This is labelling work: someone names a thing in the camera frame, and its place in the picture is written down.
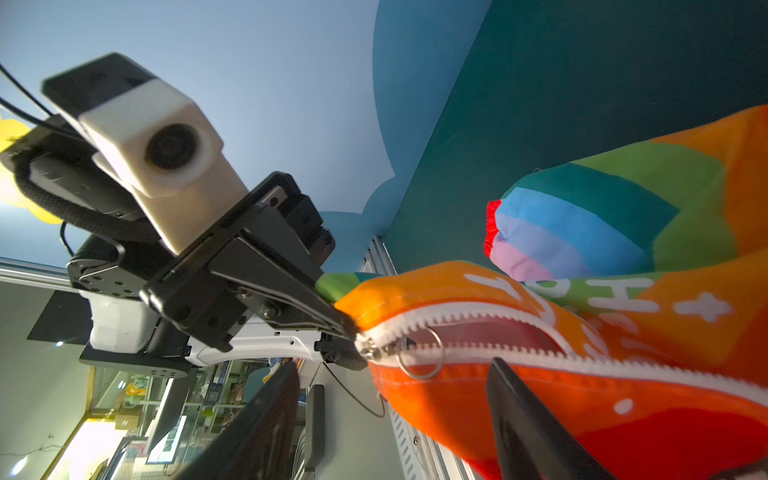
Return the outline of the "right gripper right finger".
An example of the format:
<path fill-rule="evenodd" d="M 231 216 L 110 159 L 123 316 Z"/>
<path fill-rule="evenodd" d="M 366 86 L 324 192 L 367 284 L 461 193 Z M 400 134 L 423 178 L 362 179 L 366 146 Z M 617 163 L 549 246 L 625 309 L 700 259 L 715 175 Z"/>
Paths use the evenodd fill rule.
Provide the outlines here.
<path fill-rule="evenodd" d="M 613 477 L 500 358 L 491 363 L 486 394 L 504 479 Z"/>

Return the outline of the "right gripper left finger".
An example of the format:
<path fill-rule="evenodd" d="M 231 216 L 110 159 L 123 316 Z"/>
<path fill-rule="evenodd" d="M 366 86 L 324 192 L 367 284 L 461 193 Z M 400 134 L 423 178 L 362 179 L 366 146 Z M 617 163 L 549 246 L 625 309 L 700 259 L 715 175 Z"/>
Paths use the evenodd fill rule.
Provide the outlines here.
<path fill-rule="evenodd" d="M 300 393 L 294 363 L 282 364 L 179 479 L 288 479 Z"/>

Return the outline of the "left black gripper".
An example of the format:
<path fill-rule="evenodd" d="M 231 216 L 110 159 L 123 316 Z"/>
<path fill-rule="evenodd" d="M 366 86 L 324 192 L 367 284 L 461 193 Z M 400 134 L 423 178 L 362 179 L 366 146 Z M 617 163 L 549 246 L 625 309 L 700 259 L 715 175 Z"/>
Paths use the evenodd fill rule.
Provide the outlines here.
<path fill-rule="evenodd" d="M 177 257 L 159 243 L 91 235 L 67 273 L 90 303 L 93 350 L 189 353 L 196 340 L 242 352 L 257 318 L 322 332 L 322 360 L 361 371 L 367 361 L 348 340 L 359 328 L 316 290 L 334 247 L 310 198 L 274 172 Z"/>

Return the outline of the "rainbow children's jacket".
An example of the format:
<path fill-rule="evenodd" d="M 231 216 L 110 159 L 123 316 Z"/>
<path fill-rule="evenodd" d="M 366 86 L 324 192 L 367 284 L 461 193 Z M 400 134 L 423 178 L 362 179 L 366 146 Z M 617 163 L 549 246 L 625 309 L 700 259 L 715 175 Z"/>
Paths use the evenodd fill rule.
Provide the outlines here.
<path fill-rule="evenodd" d="M 320 279 L 404 420 L 500 478 L 500 358 L 618 479 L 766 477 L 765 106 L 521 178 L 484 250 Z"/>

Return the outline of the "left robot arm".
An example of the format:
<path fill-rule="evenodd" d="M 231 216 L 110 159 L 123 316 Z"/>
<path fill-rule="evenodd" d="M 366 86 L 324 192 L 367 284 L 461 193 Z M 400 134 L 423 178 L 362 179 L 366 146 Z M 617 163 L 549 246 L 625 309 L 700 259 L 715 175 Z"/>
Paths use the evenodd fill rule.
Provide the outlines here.
<path fill-rule="evenodd" d="M 181 255 L 91 235 L 69 261 L 90 306 L 83 362 L 179 378 L 293 357 L 361 370 L 353 322 L 319 291 L 335 241 L 308 196 L 269 175 Z"/>

